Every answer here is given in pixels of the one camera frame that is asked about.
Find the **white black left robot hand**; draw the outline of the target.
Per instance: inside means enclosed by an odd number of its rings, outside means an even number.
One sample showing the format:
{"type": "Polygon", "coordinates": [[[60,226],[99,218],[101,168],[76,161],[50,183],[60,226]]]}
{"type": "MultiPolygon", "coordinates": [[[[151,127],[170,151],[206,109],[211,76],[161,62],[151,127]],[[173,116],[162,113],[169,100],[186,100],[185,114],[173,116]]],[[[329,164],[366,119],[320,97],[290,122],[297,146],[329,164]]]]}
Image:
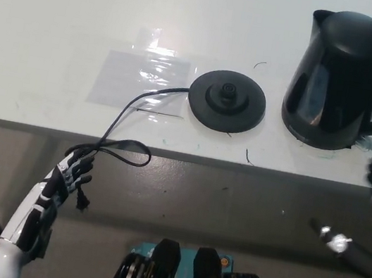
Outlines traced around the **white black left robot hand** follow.
{"type": "Polygon", "coordinates": [[[11,216],[0,239],[6,240],[31,258],[39,253],[51,232],[58,208],[68,196],[92,180],[94,156],[81,150],[69,153],[37,182],[11,216]]]}

